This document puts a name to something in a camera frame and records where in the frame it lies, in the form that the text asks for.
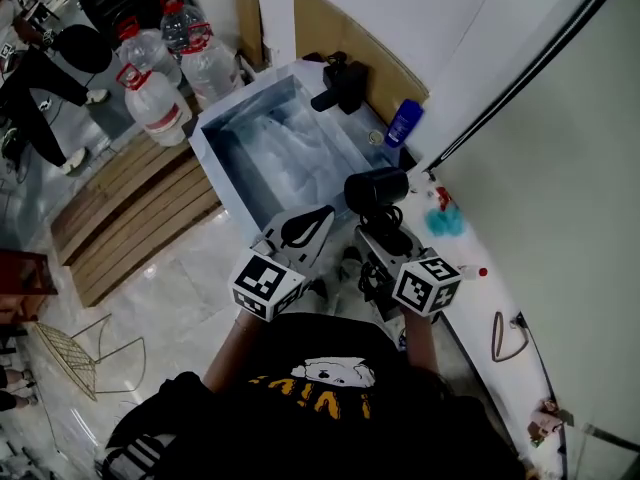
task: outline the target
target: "black trousers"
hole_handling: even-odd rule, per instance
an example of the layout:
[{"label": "black trousers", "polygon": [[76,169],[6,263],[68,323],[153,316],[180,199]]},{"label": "black trousers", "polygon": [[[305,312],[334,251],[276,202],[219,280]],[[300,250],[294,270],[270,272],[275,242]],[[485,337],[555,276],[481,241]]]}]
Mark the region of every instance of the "black trousers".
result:
[{"label": "black trousers", "polygon": [[2,112],[20,129],[42,158],[60,167],[67,159],[29,89],[44,89],[74,105],[84,105],[88,89],[30,47],[18,68],[0,88]]}]

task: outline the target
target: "white sneaker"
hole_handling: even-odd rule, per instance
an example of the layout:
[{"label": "white sneaker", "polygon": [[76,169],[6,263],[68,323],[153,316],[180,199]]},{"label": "white sneaker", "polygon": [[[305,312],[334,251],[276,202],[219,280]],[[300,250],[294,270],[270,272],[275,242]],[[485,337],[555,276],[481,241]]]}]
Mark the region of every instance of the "white sneaker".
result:
[{"label": "white sneaker", "polygon": [[110,93],[107,89],[95,89],[87,92],[87,102],[85,105],[95,105],[96,103],[103,103],[107,100]]},{"label": "white sneaker", "polygon": [[71,157],[60,167],[63,174],[71,174],[72,171],[80,167],[80,164],[87,156],[87,148],[81,148],[76,151]]}]

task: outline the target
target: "bottle label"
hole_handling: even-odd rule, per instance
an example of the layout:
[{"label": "bottle label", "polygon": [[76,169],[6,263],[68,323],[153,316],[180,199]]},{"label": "bottle label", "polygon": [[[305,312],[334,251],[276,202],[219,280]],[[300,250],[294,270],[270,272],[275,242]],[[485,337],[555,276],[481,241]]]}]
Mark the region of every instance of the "bottle label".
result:
[{"label": "bottle label", "polygon": [[149,133],[164,133],[173,125],[175,125],[182,118],[182,110],[178,104],[174,104],[171,110],[167,112],[162,119],[155,123],[145,125],[145,128]]}]

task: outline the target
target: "person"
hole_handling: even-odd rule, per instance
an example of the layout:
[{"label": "person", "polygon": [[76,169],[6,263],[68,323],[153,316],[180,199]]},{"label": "person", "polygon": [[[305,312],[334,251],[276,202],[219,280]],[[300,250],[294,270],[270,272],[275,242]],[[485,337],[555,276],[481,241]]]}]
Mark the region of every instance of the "person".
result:
[{"label": "person", "polygon": [[[355,266],[348,248],[343,285]],[[182,373],[120,421],[102,478],[525,478],[482,404],[439,377],[428,319],[403,310],[405,354],[378,317],[309,312],[305,298],[326,301],[326,284],[270,323],[241,310],[202,381]]]},{"label": "person", "polygon": [[[27,382],[33,382],[33,374],[31,370],[25,369],[23,371],[12,370],[11,368],[4,369],[0,366],[0,389],[4,390],[12,384],[26,380]],[[28,397],[22,397],[14,395],[13,393],[7,393],[6,391],[0,391],[0,411],[9,411],[11,409],[24,409],[28,405],[37,405],[38,397],[31,395]]]},{"label": "person", "polygon": [[43,35],[20,12],[17,0],[0,0],[2,113],[22,131],[40,156],[69,174],[82,163],[86,149],[65,157],[29,89],[44,89],[78,106],[102,103],[109,97],[109,91],[89,90],[56,66],[42,50]]}]

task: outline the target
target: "cartoon print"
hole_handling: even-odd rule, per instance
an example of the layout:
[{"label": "cartoon print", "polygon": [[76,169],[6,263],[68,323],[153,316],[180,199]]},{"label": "cartoon print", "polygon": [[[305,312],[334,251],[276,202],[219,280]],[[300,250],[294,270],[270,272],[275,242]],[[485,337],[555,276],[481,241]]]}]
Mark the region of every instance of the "cartoon print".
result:
[{"label": "cartoon print", "polygon": [[363,361],[361,357],[306,359],[304,366],[291,370],[291,375],[342,388],[370,388],[376,378],[373,371],[362,364]]}]

